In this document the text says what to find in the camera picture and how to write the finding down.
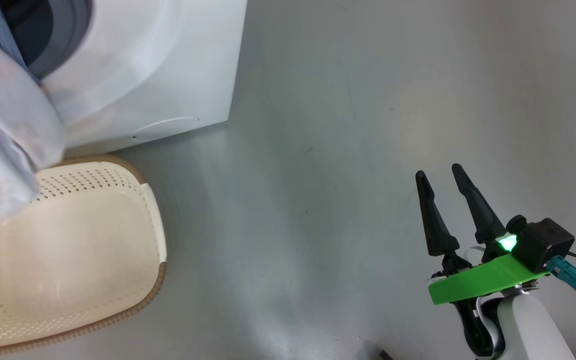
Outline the round white filter cover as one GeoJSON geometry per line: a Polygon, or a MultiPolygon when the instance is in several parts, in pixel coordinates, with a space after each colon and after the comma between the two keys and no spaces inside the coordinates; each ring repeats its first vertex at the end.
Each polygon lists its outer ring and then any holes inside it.
{"type": "Polygon", "coordinates": [[[167,120],[156,121],[131,134],[131,141],[142,143],[157,141],[158,139],[178,135],[194,130],[200,122],[197,117],[176,117],[167,120]]]}

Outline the cream perforated laundry basket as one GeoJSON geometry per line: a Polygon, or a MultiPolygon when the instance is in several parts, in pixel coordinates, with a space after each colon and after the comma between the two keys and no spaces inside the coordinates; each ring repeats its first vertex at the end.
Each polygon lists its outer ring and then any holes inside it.
{"type": "Polygon", "coordinates": [[[167,244],[146,178],[113,155],[64,160],[0,220],[0,355],[80,337],[143,310],[167,244]]]}

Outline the blue and white garment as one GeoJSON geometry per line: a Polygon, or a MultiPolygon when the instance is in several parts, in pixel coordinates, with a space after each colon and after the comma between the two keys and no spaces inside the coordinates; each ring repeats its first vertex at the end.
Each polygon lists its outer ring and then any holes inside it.
{"type": "Polygon", "coordinates": [[[65,130],[28,70],[0,7],[0,220],[39,193],[36,174],[62,160],[65,130]]]}

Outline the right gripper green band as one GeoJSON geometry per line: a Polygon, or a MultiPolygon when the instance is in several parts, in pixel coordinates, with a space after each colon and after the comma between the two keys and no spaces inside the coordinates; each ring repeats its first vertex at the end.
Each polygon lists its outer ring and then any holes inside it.
{"type": "MultiPolygon", "coordinates": [[[[451,171],[470,210],[477,243],[505,237],[505,226],[461,164],[453,164],[451,171]]],[[[473,265],[457,255],[460,245],[446,227],[425,172],[417,171],[414,180],[428,254],[442,257],[442,269],[428,286],[434,305],[455,307],[477,360],[549,360],[551,315],[530,296],[546,272],[526,269],[500,241],[490,249],[501,251],[501,256],[489,262],[473,265]]]]}

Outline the white front-load washing machine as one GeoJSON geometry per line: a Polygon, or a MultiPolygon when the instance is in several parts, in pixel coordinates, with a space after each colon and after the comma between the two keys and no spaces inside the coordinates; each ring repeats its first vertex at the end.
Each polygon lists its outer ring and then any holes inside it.
{"type": "Polygon", "coordinates": [[[140,145],[176,117],[228,119],[249,0],[92,0],[74,53],[39,79],[66,123],[70,156],[140,145]]]}

